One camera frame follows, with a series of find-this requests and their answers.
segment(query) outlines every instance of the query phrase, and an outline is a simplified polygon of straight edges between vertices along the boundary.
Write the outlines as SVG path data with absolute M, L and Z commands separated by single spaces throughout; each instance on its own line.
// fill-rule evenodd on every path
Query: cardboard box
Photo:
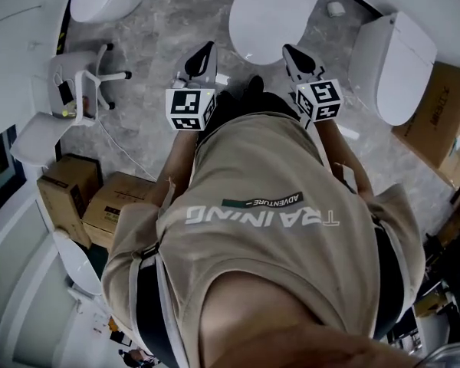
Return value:
M 450 215 L 448 221 L 442 226 L 436 238 L 442 244 L 443 247 L 446 247 L 454 239 L 458 237 L 460 233 L 460 215 L 453 213 Z
M 421 301 L 414 304 L 414 313 L 417 317 L 428 317 L 435 314 L 448 304 L 444 294 L 432 291 Z
M 412 118 L 392 132 L 449 185 L 460 186 L 460 68 L 436 62 Z
M 38 180 L 53 225 L 87 248 L 91 241 L 81 218 L 101 185 L 98 161 L 73 155 L 61 158 Z
M 92 198 L 82 218 L 85 231 L 94 244 L 110 249 L 117 220 L 124 205 L 150 202 L 154 183 L 115 172 Z

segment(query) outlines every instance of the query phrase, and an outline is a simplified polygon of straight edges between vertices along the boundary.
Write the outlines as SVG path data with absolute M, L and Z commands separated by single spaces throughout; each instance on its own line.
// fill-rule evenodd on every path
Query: cable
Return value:
M 138 165 L 138 166 L 142 169 L 142 171 L 144 171 L 144 172 L 148 175 L 148 177 L 150 177 L 154 182 L 156 182 L 156 178 L 155 178 L 155 177 L 153 177 L 151 174 L 149 174 L 149 173 L 146 171 L 145 168 L 143 168 L 137 161 L 135 161 L 133 158 L 131 158 L 131 155 L 128 154 L 128 152 L 127 152 L 123 147 L 121 147 L 119 144 L 117 144 L 116 140 L 114 140 L 114 138 L 107 132 L 106 127 L 102 124 L 102 121 L 100 121 L 99 118 L 97 118 L 97 121 L 99 122 L 100 127 L 102 128 L 102 130 L 103 130 L 103 131 L 105 132 L 105 134 L 109 137 L 109 139 L 111 139 L 111 140 L 113 141 L 113 143 L 117 146 L 117 148 L 118 148 L 119 150 L 121 150 L 123 153 L 125 153 L 126 156 L 127 156 L 129 159 L 131 159 L 131 161 L 133 161 L 133 163 L 135 163 L 136 165 Z
M 30 8 L 23 9 L 23 10 L 21 10 L 21 11 L 15 12 L 14 14 L 10 14 L 10 15 L 5 16 L 4 18 L 1 18 L 1 19 L 0 19 L 0 22 L 1 22 L 1 21 L 4 21 L 5 19 L 9 19 L 9 18 L 11 18 L 12 16 L 19 15 L 19 14 L 21 14 L 22 12 L 27 12 L 27 11 L 30 11 L 30 10 L 33 10 L 33 9 L 36 9 L 36 8 L 41 8 L 41 7 L 42 7 L 42 5 L 40 4 L 40 5 L 36 5 L 36 6 L 34 6 L 34 7 L 30 7 Z

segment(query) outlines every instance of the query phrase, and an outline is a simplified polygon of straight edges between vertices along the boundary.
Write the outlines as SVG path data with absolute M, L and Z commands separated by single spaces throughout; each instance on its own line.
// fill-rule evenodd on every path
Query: beige t-shirt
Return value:
M 380 296 L 372 213 L 404 254 L 411 303 L 422 281 L 421 238 L 402 188 L 366 204 L 322 166 L 307 132 L 281 115 L 241 117 L 210 136 L 190 187 L 158 221 L 157 208 L 138 205 L 134 228 L 129 211 L 104 272 L 104 295 L 129 331 L 127 269 L 133 253 L 158 238 L 191 367 L 199 366 L 206 291 L 228 271 L 273 281 L 324 324 L 372 336 Z

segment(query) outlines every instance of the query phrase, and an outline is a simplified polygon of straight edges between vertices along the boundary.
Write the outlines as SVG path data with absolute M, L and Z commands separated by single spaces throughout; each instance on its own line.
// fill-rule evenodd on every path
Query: black shoe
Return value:
M 255 75 L 248 84 L 247 93 L 251 95 L 262 94 L 264 92 L 264 81 L 259 75 Z
M 234 107 L 237 102 L 238 101 L 228 91 L 225 90 L 216 96 L 217 107 Z

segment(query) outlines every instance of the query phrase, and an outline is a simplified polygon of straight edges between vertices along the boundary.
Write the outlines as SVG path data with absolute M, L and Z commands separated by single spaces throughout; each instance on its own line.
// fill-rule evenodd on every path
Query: white chair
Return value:
M 92 127 L 97 121 L 98 104 L 112 110 L 114 103 L 104 99 L 100 84 L 130 79 L 129 71 L 99 75 L 100 62 L 112 44 L 104 44 L 98 54 L 91 51 L 60 54 L 51 59 L 48 70 L 48 96 L 53 114 L 38 112 L 29 120 L 11 147 L 11 154 L 22 163 L 47 166 L 54 146 L 71 126 Z M 77 103 L 75 117 L 63 117 L 64 109 L 58 85 L 66 82 Z M 84 110 L 84 97 L 88 108 Z

